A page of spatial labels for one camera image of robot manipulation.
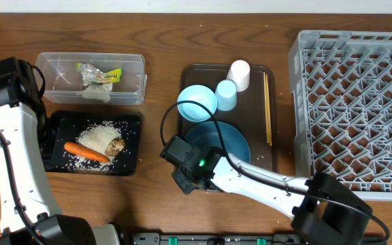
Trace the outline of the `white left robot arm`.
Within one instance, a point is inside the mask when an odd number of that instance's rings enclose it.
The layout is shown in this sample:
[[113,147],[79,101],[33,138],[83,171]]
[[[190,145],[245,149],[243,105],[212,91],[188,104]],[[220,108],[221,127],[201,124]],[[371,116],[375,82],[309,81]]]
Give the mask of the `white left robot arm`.
[[121,244],[113,224],[64,215],[46,177],[35,112],[0,91],[0,244]]

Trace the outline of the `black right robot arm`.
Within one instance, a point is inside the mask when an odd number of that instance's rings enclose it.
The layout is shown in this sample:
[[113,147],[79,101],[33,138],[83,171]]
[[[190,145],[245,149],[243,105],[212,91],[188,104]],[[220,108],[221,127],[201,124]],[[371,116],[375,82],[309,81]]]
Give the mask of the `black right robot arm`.
[[309,244],[362,244],[372,209],[328,174],[313,178],[283,176],[225,154],[190,147],[162,152],[176,166],[181,190],[218,189],[261,202],[291,219],[291,227]]

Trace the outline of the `white napkin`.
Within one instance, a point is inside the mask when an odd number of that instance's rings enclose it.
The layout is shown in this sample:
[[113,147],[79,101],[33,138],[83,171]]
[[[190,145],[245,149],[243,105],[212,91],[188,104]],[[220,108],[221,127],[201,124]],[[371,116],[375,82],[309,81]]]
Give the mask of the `white napkin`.
[[83,91],[81,96],[85,99],[98,99],[104,103],[110,101],[110,93],[112,92],[113,84],[89,84]]

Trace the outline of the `white rice pile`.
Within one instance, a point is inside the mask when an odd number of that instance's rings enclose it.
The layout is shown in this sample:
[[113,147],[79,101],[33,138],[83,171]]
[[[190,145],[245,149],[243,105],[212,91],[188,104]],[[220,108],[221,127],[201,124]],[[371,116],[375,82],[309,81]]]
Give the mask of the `white rice pile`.
[[90,148],[105,155],[108,144],[117,137],[125,141],[125,149],[116,157],[108,157],[109,163],[90,160],[76,154],[64,151],[63,155],[68,157],[68,163],[64,165],[69,172],[77,174],[115,174],[119,167],[128,167],[128,158],[132,155],[129,138],[133,131],[128,122],[103,121],[89,124],[73,141],[79,145]]

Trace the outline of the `orange carrot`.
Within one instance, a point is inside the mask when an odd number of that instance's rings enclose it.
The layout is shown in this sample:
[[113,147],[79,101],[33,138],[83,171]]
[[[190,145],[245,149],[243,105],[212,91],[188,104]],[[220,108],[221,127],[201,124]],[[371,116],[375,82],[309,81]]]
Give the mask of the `orange carrot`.
[[99,152],[96,152],[90,148],[87,148],[85,146],[79,145],[77,143],[74,142],[66,142],[64,145],[64,149],[67,152],[70,152],[72,154],[76,154],[78,156],[90,159],[90,160],[94,160],[94,161],[98,161],[98,162],[102,162],[102,163],[109,163],[110,160],[107,156],[105,156],[104,154],[101,154]]

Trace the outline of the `brown food scrap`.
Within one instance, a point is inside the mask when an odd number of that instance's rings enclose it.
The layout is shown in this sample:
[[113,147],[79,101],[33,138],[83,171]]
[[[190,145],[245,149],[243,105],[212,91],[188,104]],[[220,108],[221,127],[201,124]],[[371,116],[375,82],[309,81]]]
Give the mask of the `brown food scrap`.
[[105,155],[107,157],[116,157],[122,150],[125,149],[125,141],[121,137],[114,138],[107,146]]

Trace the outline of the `light blue plastic bowl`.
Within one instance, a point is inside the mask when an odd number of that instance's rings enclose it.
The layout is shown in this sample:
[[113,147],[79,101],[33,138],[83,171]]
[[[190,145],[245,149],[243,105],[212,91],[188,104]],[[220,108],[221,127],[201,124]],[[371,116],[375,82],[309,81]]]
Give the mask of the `light blue plastic bowl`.
[[193,123],[200,123],[210,118],[217,109],[217,98],[212,89],[203,85],[186,87],[178,96],[178,102],[186,101],[178,105],[180,115]]

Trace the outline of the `dark blue plate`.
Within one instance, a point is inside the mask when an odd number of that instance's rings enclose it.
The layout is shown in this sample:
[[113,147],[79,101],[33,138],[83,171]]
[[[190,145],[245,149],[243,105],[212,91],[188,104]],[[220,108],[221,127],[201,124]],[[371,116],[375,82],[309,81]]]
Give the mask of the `dark blue plate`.
[[[242,133],[225,122],[218,122],[218,125],[227,152],[250,163],[250,147]],[[202,151],[208,151],[211,147],[221,147],[218,132],[212,121],[203,122],[194,126],[184,138],[190,145],[196,146]]]

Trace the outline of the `yellow green snack wrapper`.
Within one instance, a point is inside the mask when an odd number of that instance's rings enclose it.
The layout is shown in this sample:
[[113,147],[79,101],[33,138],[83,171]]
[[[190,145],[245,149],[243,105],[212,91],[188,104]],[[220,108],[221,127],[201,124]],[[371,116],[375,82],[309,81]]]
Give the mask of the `yellow green snack wrapper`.
[[82,76],[83,85],[117,83],[122,76],[122,69],[102,72],[90,63],[76,63],[76,71]]

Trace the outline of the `wooden chopstick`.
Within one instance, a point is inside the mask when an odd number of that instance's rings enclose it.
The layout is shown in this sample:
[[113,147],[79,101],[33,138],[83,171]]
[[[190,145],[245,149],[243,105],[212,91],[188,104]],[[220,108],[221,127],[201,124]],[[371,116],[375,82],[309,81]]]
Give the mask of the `wooden chopstick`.
[[273,145],[273,139],[272,139],[272,119],[271,119],[271,112],[270,112],[270,90],[269,90],[269,84],[268,84],[267,91],[268,91],[267,100],[268,100],[268,106],[269,106],[269,125],[270,125],[270,132],[271,132],[270,136],[271,136],[271,141],[272,141],[272,145]]
[[269,106],[268,106],[268,84],[267,84],[267,74],[265,72],[263,72],[263,91],[264,91],[264,105],[265,105],[265,129],[266,129],[266,138],[267,138],[267,143],[271,146],[272,145],[272,141],[271,141],[271,132],[270,132],[270,117],[269,117]]

